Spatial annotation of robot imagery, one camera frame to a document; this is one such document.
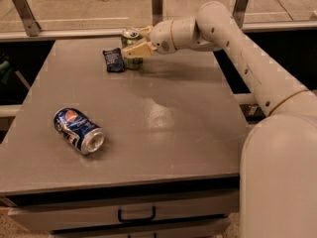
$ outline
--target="tiled floor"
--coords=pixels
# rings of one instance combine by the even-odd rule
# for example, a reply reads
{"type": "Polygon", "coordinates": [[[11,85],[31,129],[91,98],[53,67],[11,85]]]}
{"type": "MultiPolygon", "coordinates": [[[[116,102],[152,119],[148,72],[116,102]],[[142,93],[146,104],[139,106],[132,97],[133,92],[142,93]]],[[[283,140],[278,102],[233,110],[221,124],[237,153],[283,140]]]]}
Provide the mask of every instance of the tiled floor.
{"type": "MultiPolygon", "coordinates": [[[[165,19],[194,15],[210,0],[163,0],[165,19]]],[[[233,11],[236,0],[216,0],[233,11]]],[[[152,22],[151,0],[28,0],[43,30],[100,29],[146,26],[152,22]]],[[[0,33],[23,31],[11,0],[0,0],[0,33]]],[[[317,0],[250,0],[246,21],[272,22],[317,20],[317,0]]],[[[232,225],[225,238],[238,237],[239,214],[230,215],[232,225]]],[[[47,238],[28,233],[0,215],[0,238],[47,238]]]]}

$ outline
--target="gray tabletop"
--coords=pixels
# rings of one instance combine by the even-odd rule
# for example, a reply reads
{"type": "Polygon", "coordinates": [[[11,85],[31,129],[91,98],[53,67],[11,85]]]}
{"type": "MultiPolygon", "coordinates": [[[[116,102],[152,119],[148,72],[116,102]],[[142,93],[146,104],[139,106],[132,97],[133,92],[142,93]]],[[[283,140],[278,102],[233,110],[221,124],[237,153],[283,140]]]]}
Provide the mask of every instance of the gray tabletop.
{"type": "Polygon", "coordinates": [[[212,53],[179,51],[108,73],[119,38],[56,41],[0,145],[0,194],[237,176],[246,120],[212,53]],[[88,157],[53,126],[63,107],[100,125],[88,157]]]}

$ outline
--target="cable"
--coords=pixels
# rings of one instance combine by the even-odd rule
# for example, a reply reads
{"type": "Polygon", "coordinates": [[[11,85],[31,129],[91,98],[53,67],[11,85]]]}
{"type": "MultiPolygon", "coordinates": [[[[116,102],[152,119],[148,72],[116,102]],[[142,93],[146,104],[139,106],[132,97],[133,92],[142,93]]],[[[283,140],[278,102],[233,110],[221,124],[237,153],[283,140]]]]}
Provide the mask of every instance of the cable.
{"type": "Polygon", "coordinates": [[[291,17],[291,15],[289,14],[289,12],[287,11],[287,9],[282,5],[282,3],[281,3],[279,0],[276,0],[276,1],[279,3],[280,7],[283,8],[284,11],[288,14],[289,18],[290,18],[291,20],[294,20],[293,17],[291,17]]]}

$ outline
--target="can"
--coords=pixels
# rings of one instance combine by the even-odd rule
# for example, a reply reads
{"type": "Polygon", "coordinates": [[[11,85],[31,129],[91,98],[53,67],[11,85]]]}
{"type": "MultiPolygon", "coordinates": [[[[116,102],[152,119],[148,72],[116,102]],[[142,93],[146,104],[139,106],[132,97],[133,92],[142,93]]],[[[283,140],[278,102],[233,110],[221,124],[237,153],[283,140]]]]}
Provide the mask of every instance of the can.
{"type": "Polygon", "coordinates": [[[57,131],[83,155],[96,152],[103,144],[101,128],[77,109],[60,109],[53,122],[57,131]]]}
{"type": "MultiPolygon", "coordinates": [[[[142,36],[140,35],[137,29],[135,28],[125,29],[121,35],[122,48],[125,48],[127,46],[130,46],[136,43],[141,38],[142,36]]],[[[125,61],[126,68],[129,68],[129,69],[137,69],[143,63],[142,58],[136,58],[136,59],[124,58],[124,61],[125,61]]]]}

